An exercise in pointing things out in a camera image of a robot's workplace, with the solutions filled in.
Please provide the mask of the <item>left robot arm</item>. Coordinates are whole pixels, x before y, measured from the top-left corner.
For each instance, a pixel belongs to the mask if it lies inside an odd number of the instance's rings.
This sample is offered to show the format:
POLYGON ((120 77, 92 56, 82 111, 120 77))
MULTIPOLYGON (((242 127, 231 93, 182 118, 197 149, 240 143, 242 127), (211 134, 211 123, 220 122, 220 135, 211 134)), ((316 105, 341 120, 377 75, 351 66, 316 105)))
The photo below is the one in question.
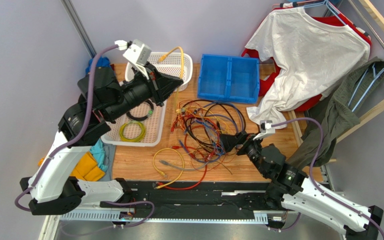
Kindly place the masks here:
POLYGON ((97 67, 77 84, 81 95, 59 121, 47 157, 35 175, 20 180, 22 194, 31 196, 24 210, 34 216, 63 215, 89 203, 124 202, 131 191, 124 179, 87 181, 71 173, 118 118, 148 100, 162 107, 183 80, 146 63, 144 73, 135 71, 124 83, 111 67, 97 67))

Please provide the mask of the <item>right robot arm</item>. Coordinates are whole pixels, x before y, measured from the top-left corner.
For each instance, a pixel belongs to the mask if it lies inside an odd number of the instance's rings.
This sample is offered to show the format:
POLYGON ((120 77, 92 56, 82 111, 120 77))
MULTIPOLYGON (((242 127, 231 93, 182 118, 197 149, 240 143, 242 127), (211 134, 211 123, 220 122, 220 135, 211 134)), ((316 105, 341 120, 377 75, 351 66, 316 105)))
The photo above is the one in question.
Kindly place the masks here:
POLYGON ((348 240, 376 240, 384 211, 373 205, 362 206, 314 183, 304 171, 286 162, 286 157, 273 144, 263 147, 255 134, 245 131, 235 135, 221 134, 225 152, 238 148, 258 172, 271 183, 263 202, 272 209, 284 208, 311 217, 331 227, 348 240))

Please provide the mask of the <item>white oval basket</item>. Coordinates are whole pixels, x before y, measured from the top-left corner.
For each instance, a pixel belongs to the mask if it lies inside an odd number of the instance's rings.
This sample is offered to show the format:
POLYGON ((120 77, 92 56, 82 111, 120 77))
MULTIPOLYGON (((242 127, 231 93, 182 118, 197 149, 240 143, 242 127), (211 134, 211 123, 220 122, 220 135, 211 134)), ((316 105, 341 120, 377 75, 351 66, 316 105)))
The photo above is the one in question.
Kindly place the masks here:
POLYGON ((180 75, 182 75, 183 84, 179 87, 179 91, 182 92, 188 87, 188 83, 192 79, 192 58, 186 53, 172 52, 164 60, 158 62, 165 54, 165 52, 152 52, 148 61, 154 65, 160 73, 174 77, 180 77, 180 75))

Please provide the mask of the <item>white rectangular basket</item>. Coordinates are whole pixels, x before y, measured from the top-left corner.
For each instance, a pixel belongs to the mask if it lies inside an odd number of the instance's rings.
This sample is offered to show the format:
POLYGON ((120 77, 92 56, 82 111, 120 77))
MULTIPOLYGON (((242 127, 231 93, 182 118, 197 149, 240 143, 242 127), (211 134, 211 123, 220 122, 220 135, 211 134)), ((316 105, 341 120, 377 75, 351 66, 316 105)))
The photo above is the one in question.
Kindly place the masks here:
POLYGON ((123 115, 108 123, 110 131, 100 139, 105 144, 128 147, 155 147, 162 138, 162 131, 166 113, 166 106, 154 105, 150 108, 148 103, 142 103, 130 111, 135 118, 147 117, 137 121, 123 115))

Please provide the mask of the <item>blue divided bin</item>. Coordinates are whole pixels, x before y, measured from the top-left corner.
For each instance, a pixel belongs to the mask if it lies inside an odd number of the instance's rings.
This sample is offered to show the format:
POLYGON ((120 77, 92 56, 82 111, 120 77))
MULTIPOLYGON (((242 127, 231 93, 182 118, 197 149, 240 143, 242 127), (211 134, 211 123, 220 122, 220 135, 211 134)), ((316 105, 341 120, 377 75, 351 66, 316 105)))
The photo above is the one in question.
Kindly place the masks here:
POLYGON ((204 100, 255 104, 260 90, 256 58, 203 54, 197 97, 204 100))

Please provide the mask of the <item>blue cloth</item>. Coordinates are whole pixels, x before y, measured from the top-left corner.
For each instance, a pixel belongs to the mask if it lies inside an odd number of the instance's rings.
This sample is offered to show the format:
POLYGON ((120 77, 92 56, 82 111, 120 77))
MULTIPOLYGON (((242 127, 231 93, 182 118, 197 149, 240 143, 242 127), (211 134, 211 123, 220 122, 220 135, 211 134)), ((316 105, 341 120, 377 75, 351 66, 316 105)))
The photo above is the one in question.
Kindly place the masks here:
MULTIPOLYGON (((94 58, 91 58, 89 61, 88 61, 88 65, 85 69, 85 75, 88 76, 91 71, 92 71, 92 63, 94 62, 94 58)), ((101 69, 101 68, 109 68, 111 69, 112 71, 114 71, 114 66, 111 64, 110 60, 107 58, 107 57, 100 57, 97 61, 96 61, 96 64, 95 64, 95 68, 94 68, 94 71, 97 72, 98 69, 101 69)))

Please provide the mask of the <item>grey cloth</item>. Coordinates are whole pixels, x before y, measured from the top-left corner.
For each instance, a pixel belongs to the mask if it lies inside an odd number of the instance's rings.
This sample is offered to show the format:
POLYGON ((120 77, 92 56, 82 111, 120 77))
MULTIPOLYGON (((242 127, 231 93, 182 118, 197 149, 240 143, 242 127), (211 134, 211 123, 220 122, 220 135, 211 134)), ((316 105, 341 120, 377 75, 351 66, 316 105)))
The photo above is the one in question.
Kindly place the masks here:
POLYGON ((100 182, 111 181, 113 173, 113 164, 116 153, 116 146, 113 144, 103 143, 103 149, 105 151, 104 164, 108 167, 105 175, 99 180, 100 182))

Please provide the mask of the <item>cyan cloth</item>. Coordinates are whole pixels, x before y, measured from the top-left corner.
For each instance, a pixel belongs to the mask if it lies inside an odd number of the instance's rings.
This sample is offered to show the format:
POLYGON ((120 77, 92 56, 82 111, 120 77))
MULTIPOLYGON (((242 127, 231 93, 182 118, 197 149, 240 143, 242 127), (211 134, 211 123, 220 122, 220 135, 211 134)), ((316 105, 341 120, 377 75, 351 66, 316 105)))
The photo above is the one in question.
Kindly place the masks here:
POLYGON ((96 144, 90 148, 89 152, 95 159, 98 168, 103 172, 106 172, 108 170, 108 166, 105 164, 106 152, 102 140, 99 139, 96 144))

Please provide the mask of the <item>yellow cloth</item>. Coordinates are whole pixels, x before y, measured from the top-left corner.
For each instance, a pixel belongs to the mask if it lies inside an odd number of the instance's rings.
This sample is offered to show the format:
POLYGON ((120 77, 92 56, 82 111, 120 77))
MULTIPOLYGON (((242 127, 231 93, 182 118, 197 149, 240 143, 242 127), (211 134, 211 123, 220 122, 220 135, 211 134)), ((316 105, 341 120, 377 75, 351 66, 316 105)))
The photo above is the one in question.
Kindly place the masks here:
POLYGON ((90 152, 87 152, 74 167, 70 177, 78 180, 97 182, 105 176, 105 172, 98 167, 98 163, 90 152))

